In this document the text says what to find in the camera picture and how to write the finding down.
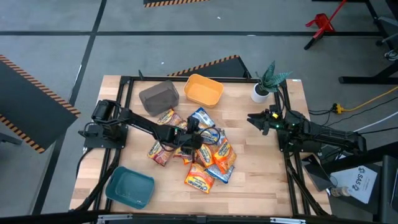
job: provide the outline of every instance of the potted plant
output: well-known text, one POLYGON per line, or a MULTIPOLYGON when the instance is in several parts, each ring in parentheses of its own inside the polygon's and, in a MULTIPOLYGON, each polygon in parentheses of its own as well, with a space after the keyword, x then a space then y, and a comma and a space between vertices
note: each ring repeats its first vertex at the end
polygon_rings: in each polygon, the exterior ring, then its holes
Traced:
POLYGON ((278 85, 283 82, 292 72, 278 73, 274 75, 275 61, 273 61, 267 71, 260 77, 259 82, 254 86, 251 98, 256 103, 263 103, 270 93, 275 93, 278 90, 278 85))

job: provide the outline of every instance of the green plant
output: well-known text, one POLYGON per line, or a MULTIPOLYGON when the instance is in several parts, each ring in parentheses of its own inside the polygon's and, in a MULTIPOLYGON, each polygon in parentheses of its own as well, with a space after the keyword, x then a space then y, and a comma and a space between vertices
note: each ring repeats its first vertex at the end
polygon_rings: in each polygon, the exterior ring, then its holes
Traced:
POLYGON ((261 91, 267 91, 269 93, 275 93, 278 90, 278 85, 283 82, 292 72, 282 72, 274 75, 275 61, 273 61, 267 71, 260 77, 257 72, 256 75, 259 77, 259 88, 261 91))

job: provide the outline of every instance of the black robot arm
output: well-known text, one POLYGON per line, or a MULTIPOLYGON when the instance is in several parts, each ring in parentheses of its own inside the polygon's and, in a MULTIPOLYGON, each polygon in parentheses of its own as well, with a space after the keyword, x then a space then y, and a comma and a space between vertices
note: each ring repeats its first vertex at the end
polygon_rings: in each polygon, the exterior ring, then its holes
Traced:
POLYGON ((274 107, 271 106, 270 110, 248 114, 248 121, 261 130, 263 135, 267 135, 269 129, 272 128, 281 131, 286 142, 301 148, 305 148, 308 142, 315 142, 318 143, 317 146, 329 144, 354 153, 366 152, 366 140, 356 132, 340 131, 316 124, 307 120, 298 111, 288 111, 283 118, 282 113, 273 109, 274 107))
MULTIPOLYGON (((195 134, 195 131, 198 130, 199 120, 193 117, 189 117, 188 129, 184 130, 176 126, 154 123, 133 113, 129 108, 120 107, 115 101, 100 100, 91 118, 94 123, 103 128, 102 136, 112 140, 120 138, 119 129, 121 125, 126 124, 151 134, 162 145, 171 148, 183 147, 184 150, 191 151, 199 149, 203 143, 203 138, 199 134, 195 134), (112 118, 115 110, 117 116, 112 118)), ((80 131, 80 134, 84 137, 90 135, 86 131, 80 131)))

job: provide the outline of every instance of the teal bowl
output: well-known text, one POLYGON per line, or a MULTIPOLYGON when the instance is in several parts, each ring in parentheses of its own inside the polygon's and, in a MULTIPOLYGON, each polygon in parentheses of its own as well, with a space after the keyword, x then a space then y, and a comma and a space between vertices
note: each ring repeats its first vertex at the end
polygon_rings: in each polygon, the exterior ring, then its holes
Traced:
POLYGON ((143 209, 149 203, 154 189, 153 177, 120 166, 114 170, 105 195, 130 207, 143 209))

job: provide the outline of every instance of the gray plastic container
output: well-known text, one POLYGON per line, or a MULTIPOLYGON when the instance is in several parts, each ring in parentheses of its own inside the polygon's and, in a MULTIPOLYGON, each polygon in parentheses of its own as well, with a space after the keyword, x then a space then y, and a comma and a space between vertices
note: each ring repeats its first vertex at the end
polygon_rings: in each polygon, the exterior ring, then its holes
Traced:
POLYGON ((133 208, 143 209, 155 189, 155 180, 123 166, 116 168, 105 189, 105 195, 133 208))
POLYGON ((139 98, 145 110, 156 116, 168 109, 176 107, 180 95, 171 81, 164 81, 139 93, 139 98))

